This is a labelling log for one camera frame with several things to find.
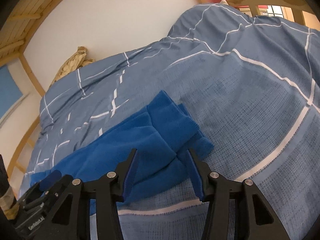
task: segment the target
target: wooden rail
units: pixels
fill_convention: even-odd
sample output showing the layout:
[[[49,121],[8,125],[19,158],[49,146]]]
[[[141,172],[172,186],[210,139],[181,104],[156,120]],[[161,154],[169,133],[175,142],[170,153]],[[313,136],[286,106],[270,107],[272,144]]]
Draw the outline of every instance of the wooden rail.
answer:
[[[30,136],[33,133],[33,131],[36,129],[36,127],[38,126],[38,124],[40,123],[40,117],[38,116],[34,122],[32,123],[32,125],[29,127],[29,129],[27,130],[27,132],[24,134],[24,136],[22,137],[20,143],[18,144],[16,150],[13,153],[13,156],[9,162],[8,168],[7,168],[7,173],[8,173],[8,177],[9,177],[9,181],[13,172],[14,167],[17,167],[20,171],[24,171],[27,169],[27,167],[23,167],[19,162],[17,162],[20,153],[22,152],[23,148],[25,147],[25,145],[30,142]]]
[[[296,23],[306,25],[303,11],[315,14],[305,0],[227,0],[232,7],[249,6],[252,17],[260,15],[258,5],[276,5],[289,7]]]

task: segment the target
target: bed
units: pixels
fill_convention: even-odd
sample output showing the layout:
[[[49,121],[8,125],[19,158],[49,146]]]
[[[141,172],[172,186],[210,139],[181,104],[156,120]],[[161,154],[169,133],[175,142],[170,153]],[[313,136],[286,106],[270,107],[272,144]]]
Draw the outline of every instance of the bed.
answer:
[[[254,14],[257,4],[249,5]],[[302,239],[320,214],[320,32],[258,14],[196,5],[160,41],[55,82],[41,101],[42,131],[20,195],[31,174],[50,169],[165,90],[215,144],[205,159],[210,168],[228,179],[252,178],[290,238]],[[201,238],[206,211],[186,180],[122,206],[119,215],[125,239],[191,240]],[[94,215],[91,230],[97,239]]]

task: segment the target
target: label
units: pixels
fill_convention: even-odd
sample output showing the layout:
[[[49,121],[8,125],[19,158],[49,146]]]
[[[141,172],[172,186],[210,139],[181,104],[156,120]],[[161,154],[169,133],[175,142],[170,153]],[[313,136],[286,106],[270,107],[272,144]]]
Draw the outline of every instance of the label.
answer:
[[[36,226],[40,225],[41,222],[44,220],[44,217],[41,216],[36,222],[34,222],[31,226],[29,226],[29,230],[33,230]]]

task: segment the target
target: blue gripper pad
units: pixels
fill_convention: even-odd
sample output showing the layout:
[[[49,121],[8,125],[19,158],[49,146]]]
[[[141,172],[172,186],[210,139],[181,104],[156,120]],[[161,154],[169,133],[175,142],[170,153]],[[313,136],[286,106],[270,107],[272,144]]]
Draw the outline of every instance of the blue gripper pad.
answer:
[[[122,197],[123,197],[124,201],[130,195],[130,192],[132,190],[134,178],[136,177],[136,173],[138,170],[138,164],[139,164],[139,153],[138,153],[138,151],[136,151],[134,153],[134,157],[131,161],[131,165],[128,169],[127,175],[124,178],[123,193],[122,193]]]
[[[189,150],[186,151],[185,166],[190,176],[193,190],[200,201],[202,201],[204,199],[202,179]]]
[[[59,179],[61,179],[61,172],[55,170],[51,172],[47,177],[39,183],[39,190],[40,191],[47,191],[49,188],[53,186]]]

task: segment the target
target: white wall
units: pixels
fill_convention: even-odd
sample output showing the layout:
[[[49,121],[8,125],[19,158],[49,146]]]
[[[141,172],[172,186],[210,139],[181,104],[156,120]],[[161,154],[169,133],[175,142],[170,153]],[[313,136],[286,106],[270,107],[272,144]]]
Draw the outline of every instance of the white wall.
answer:
[[[97,60],[146,46],[168,34],[196,0],[63,0],[42,23],[24,55],[47,90],[78,46]]]
[[[30,82],[20,60],[7,64],[9,72],[23,94],[29,95],[11,113],[0,128],[0,153],[7,168],[22,137],[39,115],[41,97]]]

